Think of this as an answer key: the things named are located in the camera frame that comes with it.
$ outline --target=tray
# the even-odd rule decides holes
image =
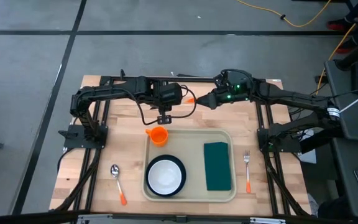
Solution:
[[[225,142],[228,144],[231,190],[206,190],[204,143],[212,142]],[[176,156],[182,161],[186,169],[185,186],[172,197],[159,197],[153,194],[145,181],[147,165],[152,159],[164,154]],[[156,202],[228,202],[232,200],[236,195],[237,187],[230,135],[221,129],[168,129],[168,142],[164,147],[154,146],[150,142],[149,136],[147,136],[142,186],[144,196]]]

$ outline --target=fork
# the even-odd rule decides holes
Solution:
[[[246,167],[247,167],[247,193],[251,193],[251,184],[249,182],[249,167],[248,167],[249,151],[248,150],[246,150],[246,153],[244,154],[244,162],[246,163]]]

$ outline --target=wooden table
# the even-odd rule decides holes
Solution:
[[[82,86],[98,86],[100,76],[85,75]],[[269,80],[282,87],[280,80]],[[213,83],[181,83],[201,96],[214,88]],[[170,114],[178,116],[187,114],[193,105],[174,106]],[[102,102],[99,118],[102,116]],[[158,111],[149,110],[143,105],[146,122],[154,120]],[[290,118],[286,106],[273,105],[275,123],[287,123]],[[264,121],[267,118],[263,107]],[[271,216],[269,188],[265,171],[264,158],[259,151],[256,130],[259,127],[254,103],[248,101],[223,105],[216,110],[197,106],[194,114],[184,119],[174,119],[168,128],[221,128],[227,131],[234,145],[234,163],[236,168],[237,194],[227,203],[170,203],[151,202],[142,194],[142,176],[144,159],[144,142],[146,127],[140,120],[136,104],[127,99],[111,101],[106,147],[102,150],[96,185],[94,189],[92,212],[103,213],[148,213],[148,214],[186,214],[186,215],[234,215],[234,216]],[[246,169],[243,160],[245,150],[250,151],[250,182],[252,193],[246,192]],[[78,182],[84,149],[74,149],[62,160],[53,191],[50,208],[59,206]],[[310,213],[305,182],[298,160],[290,153],[281,153],[285,183],[295,200]],[[127,199],[127,205],[120,203],[117,184],[110,175],[112,164],[120,167],[120,184]],[[283,213],[280,191],[275,186],[279,212]],[[88,186],[84,187],[80,208],[85,207]]]

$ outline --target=dark green cloth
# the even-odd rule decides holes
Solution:
[[[207,190],[231,190],[227,143],[205,143],[204,161]]]

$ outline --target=silver spoon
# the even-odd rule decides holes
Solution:
[[[119,181],[118,181],[118,175],[119,175],[119,168],[116,164],[113,164],[110,168],[110,174],[112,175],[112,177],[114,179],[117,180],[117,185],[118,185],[118,190],[119,190],[119,196],[121,198],[121,204],[122,205],[126,205],[127,204],[127,200],[125,199],[124,193],[121,190],[121,186],[119,185]]]

